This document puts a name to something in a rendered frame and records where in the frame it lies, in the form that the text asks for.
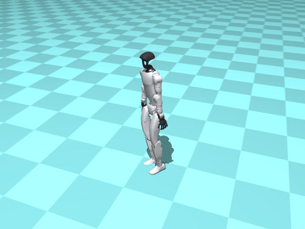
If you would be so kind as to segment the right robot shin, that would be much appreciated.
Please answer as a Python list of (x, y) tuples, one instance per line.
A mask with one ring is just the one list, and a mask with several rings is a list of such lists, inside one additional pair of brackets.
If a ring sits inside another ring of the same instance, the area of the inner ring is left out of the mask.
[(146, 139), (146, 143), (147, 143), (148, 149), (149, 149), (149, 151), (151, 153), (152, 159), (154, 160), (154, 158), (153, 158), (154, 155), (153, 155), (153, 151), (152, 151), (151, 141), (149, 139), (147, 139), (146, 137), (145, 137), (145, 139)]

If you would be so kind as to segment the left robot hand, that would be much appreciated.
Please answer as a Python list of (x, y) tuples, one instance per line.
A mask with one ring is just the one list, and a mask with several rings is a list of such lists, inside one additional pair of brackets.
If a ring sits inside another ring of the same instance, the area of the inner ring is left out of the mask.
[(164, 119), (164, 116), (162, 117), (162, 118), (160, 118), (160, 116), (159, 116), (159, 114), (158, 114), (158, 118), (159, 118), (159, 126), (158, 126), (158, 128), (160, 127), (160, 125), (161, 125), (161, 129), (160, 130), (162, 130), (162, 129), (165, 129), (167, 126), (168, 126), (168, 124), (167, 124), (167, 122), (166, 122), (166, 120)]

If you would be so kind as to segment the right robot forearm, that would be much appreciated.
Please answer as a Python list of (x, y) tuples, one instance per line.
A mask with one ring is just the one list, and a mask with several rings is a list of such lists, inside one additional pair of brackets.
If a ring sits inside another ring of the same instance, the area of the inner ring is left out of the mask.
[(146, 93), (142, 90), (142, 98), (141, 98), (141, 103), (144, 103), (144, 105), (147, 104), (147, 96)]

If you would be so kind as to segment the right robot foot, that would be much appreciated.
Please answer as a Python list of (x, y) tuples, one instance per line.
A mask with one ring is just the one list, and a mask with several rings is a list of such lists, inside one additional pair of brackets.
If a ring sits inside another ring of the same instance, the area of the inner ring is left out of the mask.
[(150, 158), (149, 160), (144, 162), (145, 165), (150, 165), (150, 164), (154, 164), (154, 163), (156, 163), (156, 161), (155, 161), (155, 159), (153, 160), (152, 158)]

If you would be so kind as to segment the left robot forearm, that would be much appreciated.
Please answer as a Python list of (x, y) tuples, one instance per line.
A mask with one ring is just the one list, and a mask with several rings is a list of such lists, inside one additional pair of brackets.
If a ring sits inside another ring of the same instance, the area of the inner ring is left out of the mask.
[(163, 117), (162, 104), (163, 104), (163, 102), (162, 102), (161, 97), (157, 96), (155, 105), (156, 105), (156, 112), (157, 112), (157, 114), (159, 114), (160, 118)]

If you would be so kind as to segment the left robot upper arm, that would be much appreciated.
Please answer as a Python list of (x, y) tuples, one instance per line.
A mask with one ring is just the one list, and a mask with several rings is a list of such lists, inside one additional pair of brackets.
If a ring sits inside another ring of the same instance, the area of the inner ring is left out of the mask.
[(154, 83), (156, 94), (153, 96), (153, 100), (156, 101), (156, 97), (160, 96), (162, 98), (162, 77), (158, 74), (152, 75), (152, 81)]

